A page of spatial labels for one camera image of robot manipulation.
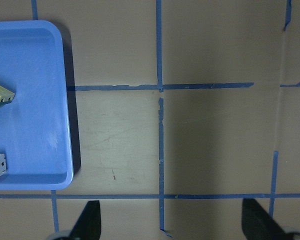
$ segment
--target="tray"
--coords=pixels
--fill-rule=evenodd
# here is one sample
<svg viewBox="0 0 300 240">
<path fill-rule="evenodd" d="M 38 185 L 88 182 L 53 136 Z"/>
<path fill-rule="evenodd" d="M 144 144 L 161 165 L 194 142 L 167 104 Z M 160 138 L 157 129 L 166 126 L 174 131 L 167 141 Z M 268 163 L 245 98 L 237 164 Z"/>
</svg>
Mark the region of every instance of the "tray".
<svg viewBox="0 0 300 240">
<path fill-rule="evenodd" d="M 73 179 L 63 43 L 44 20 L 0 22 L 0 190 L 60 190 Z"/>
</svg>

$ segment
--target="blue plastic tray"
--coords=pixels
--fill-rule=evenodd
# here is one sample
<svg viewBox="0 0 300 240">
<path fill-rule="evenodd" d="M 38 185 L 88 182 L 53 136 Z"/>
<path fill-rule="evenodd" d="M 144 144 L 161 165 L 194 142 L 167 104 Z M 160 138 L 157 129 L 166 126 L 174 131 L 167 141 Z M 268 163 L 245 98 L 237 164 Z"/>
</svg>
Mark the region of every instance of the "blue plastic tray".
<svg viewBox="0 0 300 240">
<path fill-rule="evenodd" d="M 0 22 L 0 190 L 60 190 L 73 179 L 63 43 L 50 22 Z"/>
</svg>

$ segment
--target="scuff mark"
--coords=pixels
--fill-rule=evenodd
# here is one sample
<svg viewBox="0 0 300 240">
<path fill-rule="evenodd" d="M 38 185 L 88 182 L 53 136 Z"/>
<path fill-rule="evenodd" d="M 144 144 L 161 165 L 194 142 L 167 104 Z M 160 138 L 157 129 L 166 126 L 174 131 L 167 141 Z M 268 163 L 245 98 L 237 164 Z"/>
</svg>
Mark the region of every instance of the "scuff mark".
<svg viewBox="0 0 300 240">
<path fill-rule="evenodd" d="M 56 133 L 54 133 L 54 132 L 49 133 L 49 135 L 47 137 L 47 141 L 54 150 L 57 150 L 58 137 L 57 137 Z"/>
<path fill-rule="evenodd" d="M 113 179 L 116 180 L 116 175 L 113 169 L 112 169 L 112 174 L 113 174 Z"/>
<path fill-rule="evenodd" d="M 103 142 L 106 142 L 106 141 L 110 140 L 110 139 L 113 138 L 113 137 L 119 136 L 120 134 L 129 132 L 130 130 L 133 130 L 133 129 L 134 129 L 134 128 L 129 128 L 129 129 L 127 129 L 127 130 L 124 130 L 124 131 L 118 132 L 118 133 L 116 133 L 116 134 L 110 135 L 109 137 L 107 137 L 107 138 L 105 138 L 105 139 L 103 139 L 103 140 L 101 140 L 101 141 L 96 142 L 95 145 L 98 145 L 98 144 L 101 144 L 101 143 L 103 143 Z"/>
</svg>

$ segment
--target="blue painter's tape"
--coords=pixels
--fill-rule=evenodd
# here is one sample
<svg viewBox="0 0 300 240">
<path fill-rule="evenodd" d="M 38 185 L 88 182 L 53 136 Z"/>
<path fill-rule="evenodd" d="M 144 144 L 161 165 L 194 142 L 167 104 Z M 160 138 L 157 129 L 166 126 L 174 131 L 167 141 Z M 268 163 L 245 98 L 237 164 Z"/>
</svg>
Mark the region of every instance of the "blue painter's tape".
<svg viewBox="0 0 300 240">
<path fill-rule="evenodd" d="M 52 202 L 54 232 L 57 233 L 59 232 L 59 219 L 58 219 L 58 208 L 57 208 L 57 195 L 55 190 L 51 190 L 51 202 Z"/>
<path fill-rule="evenodd" d="M 123 91 L 123 90 L 158 90 L 157 85 L 91 85 L 91 86 L 68 86 L 68 91 Z"/>
<path fill-rule="evenodd" d="M 183 89 L 238 89 L 250 88 L 253 82 L 235 82 L 235 83 L 202 83 L 202 84 L 165 84 L 164 90 L 183 90 Z"/>
<path fill-rule="evenodd" d="M 161 232 L 163 232 L 166 236 L 168 236 L 169 238 L 174 238 L 172 235 L 170 235 L 168 232 L 166 232 L 165 230 L 160 229 Z"/>
<path fill-rule="evenodd" d="M 276 201 L 276 187 L 277 187 L 277 173 L 278 173 L 278 156 L 279 152 L 273 153 L 272 177 L 271 177 L 271 198 L 269 205 L 269 215 L 274 216 L 275 201 Z"/>
<path fill-rule="evenodd" d="M 266 193 L 247 193 L 247 194 L 165 194 L 165 199 L 183 199 L 183 200 L 200 200 L 200 199 L 269 199 L 270 194 Z"/>
<path fill-rule="evenodd" d="M 155 15 L 156 15 L 156 76 L 158 79 L 158 89 L 163 91 L 162 79 L 162 2 L 155 1 Z"/>
<path fill-rule="evenodd" d="M 291 22 L 291 14 L 292 14 L 292 0 L 286 0 L 285 23 L 284 23 L 283 31 L 287 30 L 287 27 Z"/>
<path fill-rule="evenodd" d="M 159 98 L 159 224 L 165 231 L 164 99 Z"/>
<path fill-rule="evenodd" d="M 279 152 L 274 151 L 273 153 L 273 165 L 272 165 L 272 178 L 271 178 L 271 194 L 276 194 L 277 186 L 277 173 L 278 173 L 278 156 Z"/>
<path fill-rule="evenodd" d="M 300 82 L 298 82 L 297 84 L 291 84 L 291 85 L 281 84 L 280 87 L 281 88 L 298 88 L 298 87 L 300 87 Z"/>
<path fill-rule="evenodd" d="M 298 199 L 300 198 L 300 193 L 281 193 L 275 195 L 276 199 Z"/>
<path fill-rule="evenodd" d="M 68 86 L 68 91 L 125 91 L 125 90 L 187 90 L 187 89 L 239 89 L 250 88 L 253 82 L 234 82 L 234 83 L 203 83 L 203 84 L 165 84 L 165 85 L 87 85 L 87 86 Z"/>
<path fill-rule="evenodd" d="M 32 19 L 38 20 L 37 0 L 31 0 L 31 7 L 32 7 Z"/>
<path fill-rule="evenodd" d="M 75 195 L 60 194 L 57 199 L 159 199 L 158 194 L 105 194 L 105 195 Z"/>
<path fill-rule="evenodd" d="M 0 199 L 50 199 L 50 194 L 0 194 Z"/>
</svg>

